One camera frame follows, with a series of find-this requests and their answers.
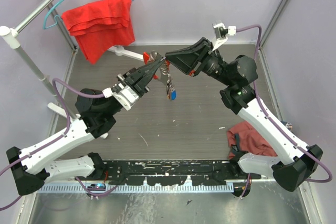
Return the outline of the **metal key organizer red handle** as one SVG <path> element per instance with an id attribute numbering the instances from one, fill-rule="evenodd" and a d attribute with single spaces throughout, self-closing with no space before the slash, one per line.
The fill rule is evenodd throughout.
<path id="1" fill-rule="evenodd" d="M 148 52 L 143 53 L 143 61 L 145 64 L 149 62 L 154 62 L 157 59 L 161 59 L 161 58 L 163 58 L 163 56 L 156 51 L 152 51 L 150 53 Z M 161 76 L 162 83 L 164 84 L 166 88 L 166 96 L 169 99 L 169 93 L 175 90 L 175 87 L 172 82 L 172 76 L 170 74 L 170 63 L 165 60 L 164 63 L 160 66 L 160 68 L 156 72 L 156 75 Z"/>

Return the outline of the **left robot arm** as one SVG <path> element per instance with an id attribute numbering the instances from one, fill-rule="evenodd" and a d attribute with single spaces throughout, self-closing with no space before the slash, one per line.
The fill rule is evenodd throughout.
<path id="1" fill-rule="evenodd" d="M 78 95 L 76 119 L 71 120 L 67 112 L 65 129 L 22 150 L 17 147 L 7 150 L 8 169 L 12 171 L 18 194 L 29 195 L 46 183 L 67 178 L 101 179 L 106 167 L 98 153 L 61 161 L 59 157 L 108 133 L 116 123 L 115 114 L 130 110 L 149 91 L 148 84 L 164 62 L 159 59 L 132 68 L 118 75 L 117 84 L 102 91 L 73 90 Z"/>

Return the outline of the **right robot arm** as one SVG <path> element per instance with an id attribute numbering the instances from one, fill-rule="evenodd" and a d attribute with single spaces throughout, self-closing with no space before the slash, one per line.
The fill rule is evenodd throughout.
<path id="1" fill-rule="evenodd" d="M 227 63 L 205 38 L 187 48 L 167 52 L 165 58 L 184 74 L 195 77 L 203 72 L 226 85 L 219 92 L 225 107 L 248 122 L 275 151 L 276 156 L 265 156 L 239 150 L 230 160 L 233 177 L 241 179 L 250 173 L 264 175 L 293 192 L 315 172 L 322 149 L 309 146 L 293 135 L 257 97 L 250 86 L 258 78 L 253 58 L 239 55 Z"/>

